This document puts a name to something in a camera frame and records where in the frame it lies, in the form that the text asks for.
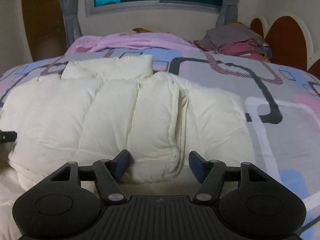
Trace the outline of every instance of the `brown door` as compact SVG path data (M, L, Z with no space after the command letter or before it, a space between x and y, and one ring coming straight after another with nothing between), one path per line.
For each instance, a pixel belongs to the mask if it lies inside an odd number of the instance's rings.
M21 0L23 21L33 61L67 50L59 0Z

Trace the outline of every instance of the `gray curtain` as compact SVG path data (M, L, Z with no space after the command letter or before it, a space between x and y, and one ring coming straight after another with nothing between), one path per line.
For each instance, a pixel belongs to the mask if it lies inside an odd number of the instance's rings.
M67 48L81 37L80 25L77 17L78 0L59 0L66 29Z
M236 22L238 19L239 0L223 0L216 26L223 26Z

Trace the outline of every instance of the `metal screw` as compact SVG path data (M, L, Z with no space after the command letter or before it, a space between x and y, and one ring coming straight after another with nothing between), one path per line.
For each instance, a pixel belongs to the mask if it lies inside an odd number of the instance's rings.
M124 195L119 194L119 193L113 193L108 196L108 199L114 202L120 201L124 199Z
M200 193L196 195L196 199L199 201L209 201L211 199L211 196L206 193Z

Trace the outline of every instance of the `pink blanket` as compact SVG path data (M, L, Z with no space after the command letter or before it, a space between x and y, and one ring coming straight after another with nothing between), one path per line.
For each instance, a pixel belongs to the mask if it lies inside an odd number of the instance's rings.
M199 50L188 41L169 33L116 33L105 37L80 37L70 46L65 55L106 48Z

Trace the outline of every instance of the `red arch decoration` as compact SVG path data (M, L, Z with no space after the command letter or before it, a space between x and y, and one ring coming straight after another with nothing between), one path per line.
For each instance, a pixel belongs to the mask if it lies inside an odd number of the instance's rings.
M320 59L318 59L311 68L308 69L308 72L320 79Z
M295 19L290 16L277 19L265 40L272 50L271 63L307 70L307 44Z
M250 29L253 30L255 33L259 34L262 38L264 38L263 26L259 18L255 18L252 20L250 24Z

